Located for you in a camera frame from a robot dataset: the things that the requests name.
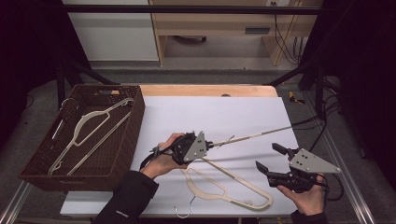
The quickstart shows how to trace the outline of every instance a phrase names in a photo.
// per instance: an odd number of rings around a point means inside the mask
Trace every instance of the brown wicker basket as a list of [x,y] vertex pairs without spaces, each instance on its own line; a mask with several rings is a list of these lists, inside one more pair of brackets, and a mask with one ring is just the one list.
[[[134,100],[112,109],[109,111],[110,116],[101,115],[89,119],[81,127],[76,139],[78,143],[108,117],[83,144],[79,147],[71,146],[63,157],[60,168],[49,175],[51,165],[71,142],[81,117],[92,111],[106,110],[125,98]],[[139,86],[75,86],[19,178],[43,190],[113,190],[130,170],[144,111],[145,103]],[[128,119],[72,175],[67,175],[129,112],[131,114]]]

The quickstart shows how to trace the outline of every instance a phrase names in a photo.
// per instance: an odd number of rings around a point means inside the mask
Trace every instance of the white tabletop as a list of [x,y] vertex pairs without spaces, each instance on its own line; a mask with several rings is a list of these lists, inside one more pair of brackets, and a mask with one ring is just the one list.
[[[282,99],[279,97],[183,97],[145,96],[146,111],[132,163],[138,170],[140,162],[159,142],[171,133],[205,132],[207,141],[219,142],[263,133],[290,126]],[[247,141],[211,148],[207,157],[250,184],[268,192],[273,204],[261,212],[250,211],[223,200],[195,198],[191,217],[271,217],[288,215],[295,205],[277,189],[270,188],[265,175],[255,166],[259,161],[272,172],[288,172],[288,160],[272,150],[272,143],[297,148],[292,129],[249,139]],[[235,182],[206,162],[197,160],[190,164],[227,189],[227,194],[242,202],[265,203],[266,199]],[[196,186],[204,192],[222,194],[216,185],[191,172]],[[155,179],[160,187],[141,217],[177,217],[189,213],[193,193],[187,186],[185,176],[175,170]],[[111,192],[69,192],[61,214],[72,217],[95,217],[111,198]]]

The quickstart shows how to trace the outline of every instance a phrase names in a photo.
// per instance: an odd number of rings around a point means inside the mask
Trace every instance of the person's left hand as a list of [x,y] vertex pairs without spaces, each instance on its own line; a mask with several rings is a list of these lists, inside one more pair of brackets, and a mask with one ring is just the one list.
[[[172,133],[172,135],[164,143],[158,144],[160,148],[167,148],[184,133]],[[140,170],[141,173],[154,179],[159,175],[165,175],[174,169],[187,169],[188,164],[178,165],[172,156],[162,154],[159,157],[152,159],[148,165]]]

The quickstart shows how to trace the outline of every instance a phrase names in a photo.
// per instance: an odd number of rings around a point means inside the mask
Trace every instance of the hand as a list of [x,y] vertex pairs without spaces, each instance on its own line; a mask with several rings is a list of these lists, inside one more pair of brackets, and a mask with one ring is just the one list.
[[[318,175],[317,181],[322,182],[323,177]],[[286,197],[290,198],[297,206],[298,211],[306,216],[323,213],[323,190],[322,186],[314,185],[311,190],[303,193],[295,193],[284,186],[277,186]]]
[[[158,144],[160,148],[166,148],[172,145],[172,143],[184,133],[172,133],[172,135],[164,143]],[[148,165],[140,170],[144,175],[154,179],[159,175],[165,175],[174,169],[187,169],[187,164],[178,165],[172,156],[162,154],[159,157],[152,159]]]

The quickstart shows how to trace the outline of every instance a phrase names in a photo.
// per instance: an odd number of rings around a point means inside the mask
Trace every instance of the metal rod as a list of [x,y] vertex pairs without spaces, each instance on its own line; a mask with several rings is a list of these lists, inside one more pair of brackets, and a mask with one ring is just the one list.
[[11,201],[8,203],[7,208],[0,216],[1,224],[14,223],[31,189],[31,184],[25,181],[21,182]]
[[198,14],[270,14],[270,15],[322,15],[333,9],[321,7],[243,7],[243,6],[145,6],[145,5],[63,5],[45,6],[73,13],[198,13]]
[[268,133],[280,132],[280,131],[283,131],[283,130],[287,130],[287,129],[289,129],[289,128],[291,128],[291,126],[284,127],[284,128],[280,128],[280,129],[274,129],[274,130],[272,130],[272,131],[268,131],[268,132],[264,132],[264,133],[258,133],[258,134],[254,134],[254,135],[251,135],[251,136],[245,136],[245,137],[235,138],[235,139],[233,139],[233,140],[227,140],[227,141],[212,143],[212,144],[210,144],[210,146],[211,146],[211,147],[223,146],[223,145],[227,145],[227,144],[231,144],[231,143],[235,143],[235,142],[240,142],[240,141],[248,140],[248,139],[250,139],[250,138],[255,138],[255,137],[263,136],[263,135],[268,134]]

